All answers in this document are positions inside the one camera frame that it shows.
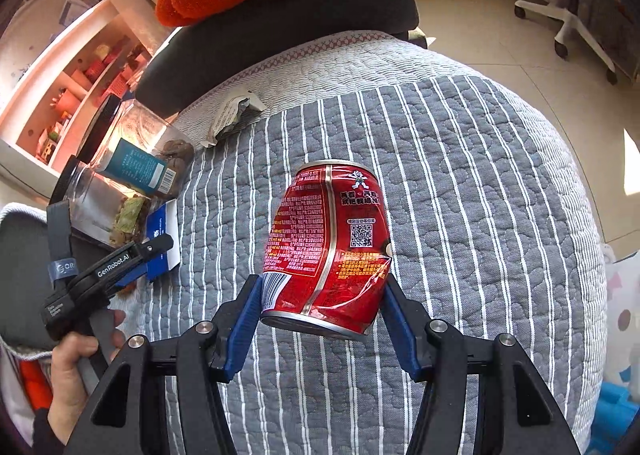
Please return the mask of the person's left hand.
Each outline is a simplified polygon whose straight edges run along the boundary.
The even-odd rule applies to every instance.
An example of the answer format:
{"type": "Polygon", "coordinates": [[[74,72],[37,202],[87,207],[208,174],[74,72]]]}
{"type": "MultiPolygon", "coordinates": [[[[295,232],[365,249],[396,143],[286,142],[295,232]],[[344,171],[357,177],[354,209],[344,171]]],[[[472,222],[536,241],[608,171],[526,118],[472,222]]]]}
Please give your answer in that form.
{"type": "Polygon", "coordinates": [[[96,337],[71,331],[52,351],[52,402],[48,423],[55,438],[63,445],[70,439],[88,400],[78,363],[96,354],[99,349],[96,337]]]}

